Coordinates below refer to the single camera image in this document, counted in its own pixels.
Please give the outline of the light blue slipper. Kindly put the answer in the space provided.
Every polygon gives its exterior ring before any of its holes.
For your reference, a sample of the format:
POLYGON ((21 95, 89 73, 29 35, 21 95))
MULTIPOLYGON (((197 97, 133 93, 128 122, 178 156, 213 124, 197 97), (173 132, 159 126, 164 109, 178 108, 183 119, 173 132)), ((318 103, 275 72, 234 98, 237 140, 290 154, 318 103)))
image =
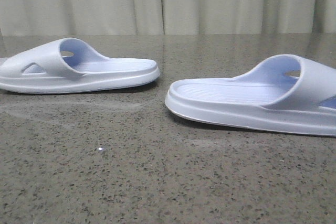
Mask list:
POLYGON ((154 60, 109 58, 77 38, 55 40, 1 59, 1 89, 32 94, 137 87, 160 75, 154 60))
POLYGON ((296 55, 275 55, 233 78, 176 81, 165 104, 192 121, 335 136, 335 69, 296 55))

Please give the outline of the beige background curtain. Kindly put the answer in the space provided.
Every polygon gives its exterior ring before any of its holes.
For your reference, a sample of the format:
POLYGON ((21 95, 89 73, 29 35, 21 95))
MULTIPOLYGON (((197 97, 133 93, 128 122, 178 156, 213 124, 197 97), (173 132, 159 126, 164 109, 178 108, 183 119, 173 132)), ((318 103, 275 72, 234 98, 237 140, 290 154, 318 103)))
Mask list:
POLYGON ((1 34, 335 32, 335 0, 1 0, 1 34))

